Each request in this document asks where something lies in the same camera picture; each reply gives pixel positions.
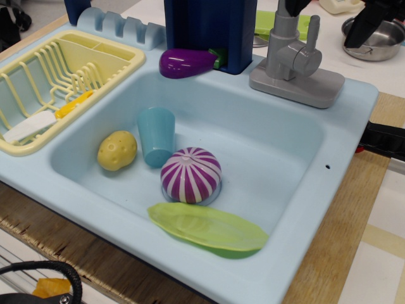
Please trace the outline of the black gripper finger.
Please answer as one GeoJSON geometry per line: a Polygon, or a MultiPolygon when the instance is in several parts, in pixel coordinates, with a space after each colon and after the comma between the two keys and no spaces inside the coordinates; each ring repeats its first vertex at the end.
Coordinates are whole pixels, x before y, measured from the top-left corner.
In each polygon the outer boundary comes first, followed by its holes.
{"type": "Polygon", "coordinates": [[[364,9],[354,18],[346,35],[346,48],[360,48],[384,21],[404,21],[403,0],[374,0],[364,3],[364,9]]]}
{"type": "Polygon", "coordinates": [[[297,17],[311,0],[285,0],[285,9],[291,17],[297,17]]]}

